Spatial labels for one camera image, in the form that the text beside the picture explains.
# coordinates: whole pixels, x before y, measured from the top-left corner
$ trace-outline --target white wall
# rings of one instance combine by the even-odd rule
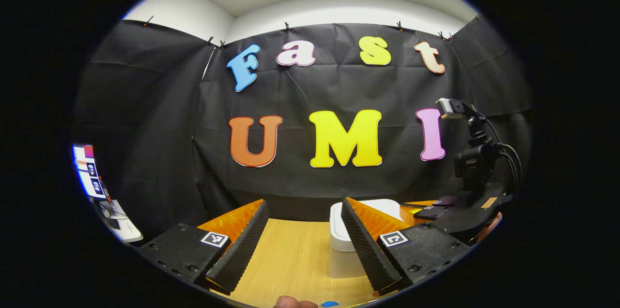
[[[234,19],[226,42],[295,26],[324,23],[373,23],[437,34],[456,33],[468,21],[404,0],[293,0]]]
[[[225,41],[233,17],[208,0],[143,0],[124,19],[147,21],[180,30],[213,43]]]

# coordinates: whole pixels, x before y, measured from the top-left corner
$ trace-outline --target wooden table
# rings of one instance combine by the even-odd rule
[[[319,307],[334,301],[339,303],[336,308],[377,299],[372,296],[374,290],[365,276],[328,277],[328,254],[329,222],[269,219],[230,299],[258,308],[272,308],[281,295],[311,301]]]

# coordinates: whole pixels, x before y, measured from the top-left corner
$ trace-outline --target computer monitor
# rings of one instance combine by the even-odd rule
[[[73,157],[75,158],[77,175],[86,194],[97,199],[107,199],[103,182],[97,173],[93,145],[74,144]]]

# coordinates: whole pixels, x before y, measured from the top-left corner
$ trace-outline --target white container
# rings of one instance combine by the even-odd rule
[[[363,204],[374,207],[396,219],[401,219],[401,207],[398,202],[389,199],[364,200]],[[332,205],[329,214],[329,256],[327,275],[332,279],[345,277],[362,277],[366,275],[348,236],[347,227],[341,218],[342,203]]]

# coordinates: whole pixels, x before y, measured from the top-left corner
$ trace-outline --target screw hole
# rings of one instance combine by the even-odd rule
[[[186,268],[187,268],[187,270],[193,271],[194,273],[198,272],[198,267],[196,267],[196,266],[194,266],[192,264],[186,264]]]

